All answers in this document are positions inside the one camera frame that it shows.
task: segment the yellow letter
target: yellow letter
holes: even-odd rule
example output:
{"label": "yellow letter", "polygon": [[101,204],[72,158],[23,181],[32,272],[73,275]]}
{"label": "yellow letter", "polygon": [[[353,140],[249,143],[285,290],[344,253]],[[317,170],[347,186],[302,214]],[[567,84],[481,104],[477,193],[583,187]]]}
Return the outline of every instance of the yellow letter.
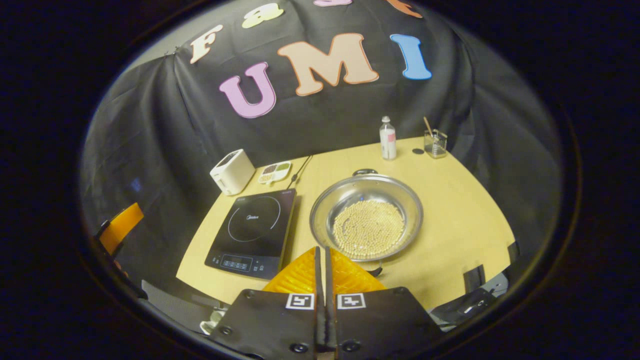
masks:
{"label": "yellow letter", "polygon": [[276,3],[262,5],[259,8],[251,10],[244,16],[246,20],[242,23],[242,27],[245,29],[252,28],[263,21],[275,19],[282,15],[282,13],[284,13],[284,10],[279,8]]}
{"label": "yellow letter", "polygon": [[346,83],[360,84],[376,81],[380,76],[369,65],[367,55],[362,49],[363,39],[361,34],[356,33],[336,35],[333,38],[329,55],[304,41],[281,47],[278,50],[278,55],[289,58],[293,71],[300,82],[296,94],[307,96],[323,89],[323,84],[314,79],[311,70],[332,86],[337,86],[340,81],[342,64],[347,70],[347,74],[344,76]]}
{"label": "yellow letter", "polygon": [[209,52],[207,45],[213,44],[216,41],[216,33],[222,30],[222,25],[218,25],[215,28],[207,31],[201,37],[197,38],[191,43],[193,48],[193,56],[191,57],[191,63],[198,61],[201,57],[205,56]]}

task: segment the blue letter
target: blue letter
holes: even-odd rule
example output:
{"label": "blue letter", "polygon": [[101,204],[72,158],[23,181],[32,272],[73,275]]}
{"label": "blue letter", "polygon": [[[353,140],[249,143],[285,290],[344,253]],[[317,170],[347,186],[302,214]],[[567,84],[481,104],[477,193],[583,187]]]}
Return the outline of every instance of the blue letter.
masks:
{"label": "blue letter", "polygon": [[407,79],[424,80],[431,78],[431,73],[424,66],[424,59],[420,53],[420,40],[418,38],[410,37],[408,35],[393,34],[391,35],[391,41],[400,45],[402,55],[404,56],[404,64],[406,69],[403,71]]}

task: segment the orange object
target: orange object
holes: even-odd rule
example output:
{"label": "orange object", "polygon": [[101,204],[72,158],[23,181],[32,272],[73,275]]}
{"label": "orange object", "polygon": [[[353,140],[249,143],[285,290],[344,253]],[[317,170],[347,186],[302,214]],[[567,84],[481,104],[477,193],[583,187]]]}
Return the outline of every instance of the orange object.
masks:
{"label": "orange object", "polygon": [[298,256],[292,263],[282,269],[264,291],[274,293],[311,294],[316,293],[316,248]]}
{"label": "orange object", "polygon": [[118,248],[122,239],[129,234],[129,231],[131,231],[143,217],[142,210],[138,206],[138,203],[135,202],[110,221],[109,226],[107,226],[100,235],[100,242],[109,255],[113,255],[113,252]]}
{"label": "orange object", "polygon": [[333,294],[365,293],[386,289],[366,270],[340,252],[331,249]]}
{"label": "orange object", "polygon": [[[316,248],[300,255],[278,273],[264,291],[274,293],[316,293]],[[366,270],[340,252],[331,249],[333,294],[363,293],[386,289]]]}

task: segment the letter m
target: letter m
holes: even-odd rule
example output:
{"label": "letter m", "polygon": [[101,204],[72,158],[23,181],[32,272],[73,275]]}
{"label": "letter m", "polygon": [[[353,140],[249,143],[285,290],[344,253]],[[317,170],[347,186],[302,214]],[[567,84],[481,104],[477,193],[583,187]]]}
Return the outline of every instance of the letter m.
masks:
{"label": "letter m", "polygon": [[329,55],[304,41],[281,47],[278,55],[286,56],[291,61],[300,83],[296,94],[307,96],[323,89],[322,82],[314,78],[311,70],[331,86],[338,85],[343,64],[347,71],[344,82],[348,84],[370,83],[380,77],[369,65],[362,49],[362,40],[364,37],[361,34],[339,34],[333,38]]}

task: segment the toaster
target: toaster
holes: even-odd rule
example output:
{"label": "toaster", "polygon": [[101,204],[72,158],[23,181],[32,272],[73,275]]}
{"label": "toaster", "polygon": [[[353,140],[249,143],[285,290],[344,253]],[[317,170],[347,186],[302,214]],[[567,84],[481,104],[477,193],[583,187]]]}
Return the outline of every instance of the toaster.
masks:
{"label": "toaster", "polygon": [[244,189],[254,172],[249,157],[239,149],[226,155],[209,174],[225,195],[235,195]]}

